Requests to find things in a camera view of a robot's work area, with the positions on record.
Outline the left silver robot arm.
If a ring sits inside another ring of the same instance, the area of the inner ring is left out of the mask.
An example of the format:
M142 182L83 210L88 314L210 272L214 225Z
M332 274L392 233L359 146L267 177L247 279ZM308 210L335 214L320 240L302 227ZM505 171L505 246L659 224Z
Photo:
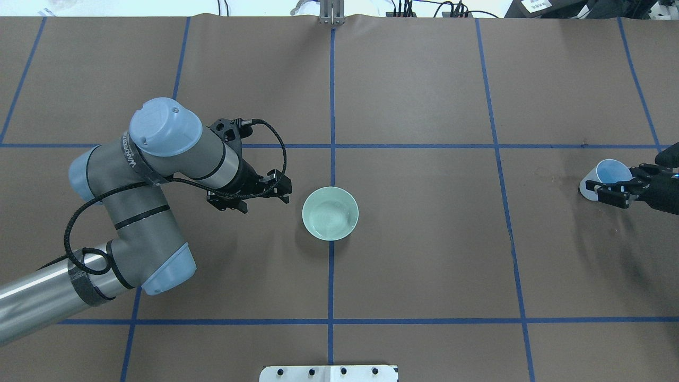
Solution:
M141 288L166 292L196 273L196 262L163 193L165 184L206 191L219 211L247 213L247 200L289 202L287 164L258 174L242 140L263 119L211 126L179 101L158 97L135 111L121 138L71 162L71 188L84 203L63 234L64 254L2 287L2 345Z

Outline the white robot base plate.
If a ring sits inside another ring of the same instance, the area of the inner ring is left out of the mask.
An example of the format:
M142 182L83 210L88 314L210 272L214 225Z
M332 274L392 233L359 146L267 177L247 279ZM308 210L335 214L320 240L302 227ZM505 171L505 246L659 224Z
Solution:
M265 367L259 381L399 381L397 366L313 365Z

